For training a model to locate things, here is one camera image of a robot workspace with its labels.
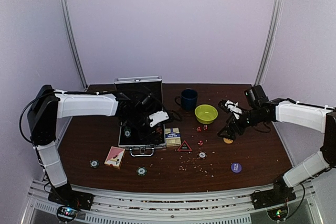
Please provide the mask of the silver aluminium poker case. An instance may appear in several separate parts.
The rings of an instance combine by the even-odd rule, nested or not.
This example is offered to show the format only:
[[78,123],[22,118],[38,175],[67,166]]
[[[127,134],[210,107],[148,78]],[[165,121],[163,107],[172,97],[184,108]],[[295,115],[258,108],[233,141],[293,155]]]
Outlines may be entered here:
[[129,151],[132,157],[150,157],[158,148],[165,148],[164,124],[157,114],[162,108],[162,77],[116,78],[116,90],[131,99],[120,122],[118,146]]

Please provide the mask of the blue gold card deck box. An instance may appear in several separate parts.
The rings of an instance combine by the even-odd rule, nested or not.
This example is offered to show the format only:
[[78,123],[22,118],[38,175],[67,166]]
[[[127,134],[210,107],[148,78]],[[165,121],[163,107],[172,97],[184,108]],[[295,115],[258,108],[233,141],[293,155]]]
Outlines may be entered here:
[[182,144],[180,129],[178,127],[171,127],[165,129],[166,147],[176,147]]

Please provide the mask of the black red triangle all-in button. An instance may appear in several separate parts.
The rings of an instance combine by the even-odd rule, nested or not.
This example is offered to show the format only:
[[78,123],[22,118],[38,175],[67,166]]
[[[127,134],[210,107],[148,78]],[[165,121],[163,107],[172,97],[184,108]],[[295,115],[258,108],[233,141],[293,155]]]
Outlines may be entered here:
[[178,147],[177,152],[192,152],[192,148],[187,143],[187,141],[183,141],[183,143]]

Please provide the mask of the red white card deck box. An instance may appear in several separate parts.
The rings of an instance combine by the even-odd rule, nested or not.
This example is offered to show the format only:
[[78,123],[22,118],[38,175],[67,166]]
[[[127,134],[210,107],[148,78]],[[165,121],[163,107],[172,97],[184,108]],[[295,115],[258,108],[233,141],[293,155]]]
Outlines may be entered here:
[[122,159],[125,154],[125,149],[112,146],[108,152],[104,164],[109,167],[119,169],[121,167]]

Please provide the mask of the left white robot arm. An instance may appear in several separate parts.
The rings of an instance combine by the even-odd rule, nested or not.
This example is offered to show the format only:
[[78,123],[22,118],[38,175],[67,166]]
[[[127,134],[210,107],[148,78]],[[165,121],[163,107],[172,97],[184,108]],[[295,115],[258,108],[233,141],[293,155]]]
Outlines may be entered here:
[[96,92],[65,91],[44,85],[28,106],[30,141],[41,166],[56,188],[54,194],[64,205],[76,197],[70,190],[56,144],[60,120],[83,116],[117,117],[121,124],[135,129],[140,140],[154,138],[156,127],[172,117],[162,101],[150,92],[108,90]]

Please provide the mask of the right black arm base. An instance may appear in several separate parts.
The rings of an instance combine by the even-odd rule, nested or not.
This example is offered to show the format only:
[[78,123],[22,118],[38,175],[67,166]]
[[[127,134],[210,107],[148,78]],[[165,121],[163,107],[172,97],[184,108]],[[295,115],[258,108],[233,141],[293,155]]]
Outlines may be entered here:
[[251,194],[254,209],[268,208],[295,199],[293,187],[288,187],[282,178],[274,181],[272,189],[256,191]]

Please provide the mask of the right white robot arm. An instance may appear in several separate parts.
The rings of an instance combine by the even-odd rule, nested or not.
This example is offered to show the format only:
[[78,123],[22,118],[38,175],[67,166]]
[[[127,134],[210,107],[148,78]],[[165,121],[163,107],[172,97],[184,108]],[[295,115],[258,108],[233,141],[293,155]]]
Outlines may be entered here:
[[234,141],[238,135],[244,134],[245,129],[260,123],[290,124],[324,137],[318,151],[275,179],[269,192],[272,203],[281,203],[294,187],[335,167],[334,108],[282,98],[254,101],[249,110],[230,100],[221,100],[218,106],[230,115],[226,125],[218,132],[218,136],[228,140]]

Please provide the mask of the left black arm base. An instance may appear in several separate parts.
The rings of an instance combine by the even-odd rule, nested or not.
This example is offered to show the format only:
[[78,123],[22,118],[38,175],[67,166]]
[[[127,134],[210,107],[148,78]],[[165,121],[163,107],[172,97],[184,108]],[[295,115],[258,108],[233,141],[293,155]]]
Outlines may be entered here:
[[75,191],[69,183],[60,187],[51,187],[48,200],[58,204],[70,206],[76,210],[90,210],[94,195]]

